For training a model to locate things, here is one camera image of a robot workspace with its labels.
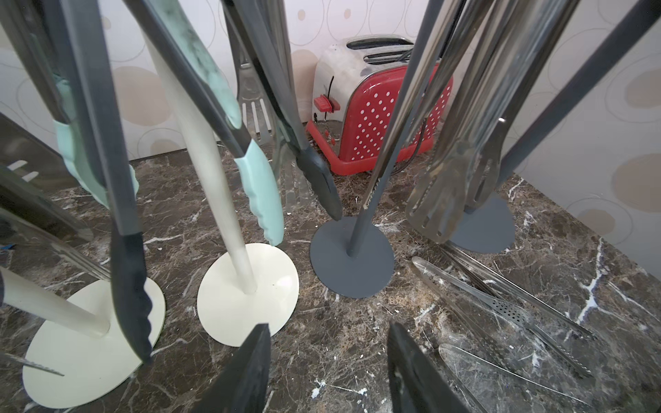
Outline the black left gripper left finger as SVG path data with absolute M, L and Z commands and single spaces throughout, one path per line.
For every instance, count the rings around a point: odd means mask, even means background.
M 270 376 L 268 324 L 256 325 L 192 412 L 262 412 Z

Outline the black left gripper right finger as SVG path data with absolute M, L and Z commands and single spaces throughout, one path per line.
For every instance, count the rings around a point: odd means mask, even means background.
M 406 328 L 391 322 L 387 370 L 393 412 L 468 412 Z

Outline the cream utensil rack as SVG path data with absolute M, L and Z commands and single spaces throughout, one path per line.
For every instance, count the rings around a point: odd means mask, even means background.
M 115 315 L 111 285 L 97 280 L 69 299 L 2 268 L 3 303 L 44 319 L 27 351 L 22 383 L 46 408 L 66 409 L 99 399 L 142 362 Z
M 276 334 L 296 307 L 298 271 L 279 248 L 244 242 L 212 129 L 155 46 L 147 47 L 227 248 L 202 279 L 199 320 L 215 341 L 232 347 L 241 346 L 258 324 L 267 324 Z

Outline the perforated steel tongs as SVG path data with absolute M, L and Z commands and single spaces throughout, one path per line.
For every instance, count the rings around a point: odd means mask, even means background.
M 491 316 L 483 318 L 480 313 L 486 311 L 485 306 L 478 304 L 477 300 L 470 298 L 468 294 L 462 293 L 458 287 L 454 287 L 449 282 L 430 273 L 423 266 L 425 263 L 427 261 L 423 258 L 413 256 L 411 270 L 432 293 L 441 299 L 461 326 L 475 338 L 478 348 L 488 356 L 488 360 L 512 373 L 523 374 L 524 363 L 519 361 L 509 348 L 490 335 L 485 328 L 484 321 L 487 325 L 492 323 Z

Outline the dark grey rack back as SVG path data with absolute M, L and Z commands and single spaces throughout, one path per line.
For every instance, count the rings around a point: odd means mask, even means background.
M 449 12 L 451 1 L 442 1 L 439 17 Z M 394 251 L 386 235 L 373 224 L 376 209 L 356 217 L 323 224 L 313 236 L 310 256 L 319 280 L 344 297 L 372 297 L 384 289 L 394 274 Z

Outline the dark grey rack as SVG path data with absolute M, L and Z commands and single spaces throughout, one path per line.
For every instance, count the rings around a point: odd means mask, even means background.
M 501 184 L 463 216 L 450 244 L 499 254 L 540 239 L 590 237 L 578 215 L 609 213 L 617 248 L 642 249 L 657 213 L 619 201 L 622 163 L 660 149 L 659 108 L 631 108 L 626 88 L 660 62 L 660 14 L 645 1 L 583 1 L 535 79 L 502 144 Z
M 449 12 L 451 1 L 442 1 L 439 17 Z M 394 274 L 394 251 L 386 235 L 373 224 L 376 209 L 356 217 L 323 224 L 313 236 L 310 256 L 319 280 L 344 297 L 372 297 L 384 289 Z

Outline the mint green silicone tongs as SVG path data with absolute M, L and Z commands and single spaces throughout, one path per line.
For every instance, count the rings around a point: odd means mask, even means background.
M 95 1 L 46 1 L 44 17 L 86 126 L 109 126 L 120 132 L 115 88 Z M 128 8 L 182 83 L 239 167 L 250 209 L 265 238 L 278 245 L 284 238 L 282 203 L 270 163 L 246 129 L 239 104 L 208 50 L 177 1 L 130 1 Z

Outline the black handled steel tongs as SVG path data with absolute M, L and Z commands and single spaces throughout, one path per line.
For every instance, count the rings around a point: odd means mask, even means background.
M 144 288 L 147 269 L 142 229 L 123 131 L 114 132 L 101 124 L 89 129 L 86 114 L 75 96 L 74 105 L 84 129 L 85 152 L 92 159 L 93 172 L 101 179 L 111 214 L 111 287 L 115 313 L 132 350 L 141 361 L 147 362 L 153 352 L 148 319 L 153 305 Z

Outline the white handled steel tongs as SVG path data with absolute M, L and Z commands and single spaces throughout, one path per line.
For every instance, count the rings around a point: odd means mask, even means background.
M 41 245 L 99 280 L 110 271 L 74 248 L 94 239 L 91 228 L 46 197 L 68 189 L 73 177 L 60 154 L 6 115 L 1 115 L 1 241 L 20 237 Z

